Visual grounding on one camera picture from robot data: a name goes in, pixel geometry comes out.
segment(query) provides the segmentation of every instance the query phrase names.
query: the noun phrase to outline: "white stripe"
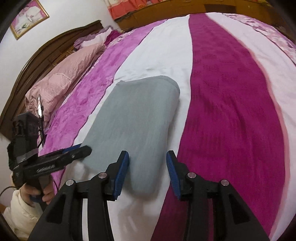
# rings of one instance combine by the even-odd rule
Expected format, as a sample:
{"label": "white stripe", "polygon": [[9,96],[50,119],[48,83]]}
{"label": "white stripe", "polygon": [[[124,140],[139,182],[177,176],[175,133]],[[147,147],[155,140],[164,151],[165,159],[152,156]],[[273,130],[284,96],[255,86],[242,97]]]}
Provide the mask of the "white stripe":
{"label": "white stripe", "polygon": [[[168,150],[174,150],[177,154],[190,103],[192,40],[188,20],[189,15],[167,20],[147,35],[116,72],[113,84],[106,90],[103,99],[80,130],[74,145],[83,142],[102,104],[116,83],[121,80],[131,81],[166,75],[178,83],[181,92],[180,103],[169,129],[167,146]],[[115,241],[139,239],[149,241],[151,239],[170,183],[165,160],[163,162],[159,192],[155,198],[145,201],[132,197],[123,190],[117,201],[108,202]],[[65,182],[69,178],[82,181],[92,178],[93,175],[95,174],[85,170],[83,165],[76,161],[67,166],[62,181]],[[83,222],[85,222],[86,215],[84,214],[83,217]]]}
{"label": "white stripe", "polygon": [[274,224],[270,235],[271,241],[275,241],[296,213],[296,67],[284,52],[252,27],[221,13],[207,13],[207,15],[253,53],[255,60],[263,67],[263,73],[270,80],[272,92],[282,110],[290,147],[290,167],[286,168],[290,168],[291,176],[290,181],[286,180],[285,184],[288,190],[287,198],[283,196],[281,201],[283,211],[278,213],[278,221]]}

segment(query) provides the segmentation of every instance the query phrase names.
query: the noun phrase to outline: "wall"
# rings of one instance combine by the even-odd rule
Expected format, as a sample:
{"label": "wall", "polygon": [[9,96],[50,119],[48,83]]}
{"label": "wall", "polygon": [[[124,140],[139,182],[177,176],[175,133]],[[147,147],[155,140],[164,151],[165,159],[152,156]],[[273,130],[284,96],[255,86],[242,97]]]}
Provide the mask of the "wall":
{"label": "wall", "polygon": [[[0,112],[11,93],[15,80],[30,57],[47,41],[73,28],[85,26],[98,19],[102,25],[118,25],[111,18],[103,0],[39,0],[49,18],[36,25],[16,40],[10,29],[0,43]],[[0,134],[0,192],[10,185],[8,140]],[[6,191],[0,199],[9,205],[12,190]]]}

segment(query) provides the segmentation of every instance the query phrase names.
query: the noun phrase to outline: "folded gray cloth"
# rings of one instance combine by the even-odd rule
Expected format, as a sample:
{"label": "folded gray cloth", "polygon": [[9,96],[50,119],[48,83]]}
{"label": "folded gray cloth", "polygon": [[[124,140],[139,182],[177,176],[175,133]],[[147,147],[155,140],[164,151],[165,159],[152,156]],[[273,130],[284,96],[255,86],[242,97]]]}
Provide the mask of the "folded gray cloth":
{"label": "folded gray cloth", "polygon": [[124,188],[151,195],[165,162],[168,128],[180,89],[167,76],[120,81],[102,105],[82,145],[92,148],[83,163],[104,172],[122,150],[130,156]]}

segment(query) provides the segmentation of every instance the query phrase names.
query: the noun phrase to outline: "cream jacket sleeve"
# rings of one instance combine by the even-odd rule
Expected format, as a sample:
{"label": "cream jacket sleeve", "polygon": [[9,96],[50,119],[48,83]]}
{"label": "cream jacket sleeve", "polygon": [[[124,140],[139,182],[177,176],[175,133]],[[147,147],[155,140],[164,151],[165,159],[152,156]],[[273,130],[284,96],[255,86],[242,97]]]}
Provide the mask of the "cream jacket sleeve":
{"label": "cream jacket sleeve", "polygon": [[35,224],[42,214],[39,204],[31,207],[24,202],[20,191],[13,192],[10,207],[4,210],[3,216],[20,240],[27,240]]}

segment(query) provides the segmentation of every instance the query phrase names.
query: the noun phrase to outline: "human hand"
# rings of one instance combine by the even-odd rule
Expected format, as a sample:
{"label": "human hand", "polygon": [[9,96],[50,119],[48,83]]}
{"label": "human hand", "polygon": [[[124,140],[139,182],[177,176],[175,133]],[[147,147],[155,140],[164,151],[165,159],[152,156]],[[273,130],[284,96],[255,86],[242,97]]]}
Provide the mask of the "human hand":
{"label": "human hand", "polygon": [[[46,202],[46,204],[49,204],[54,197],[53,180],[51,176],[50,176],[49,184],[43,189],[43,193],[44,193],[44,196],[42,197],[42,201]],[[40,195],[40,191],[37,188],[32,187],[25,183],[20,188],[20,196],[25,203],[27,203],[30,206],[33,206],[34,202],[30,199],[30,195],[34,195],[34,196]]]}

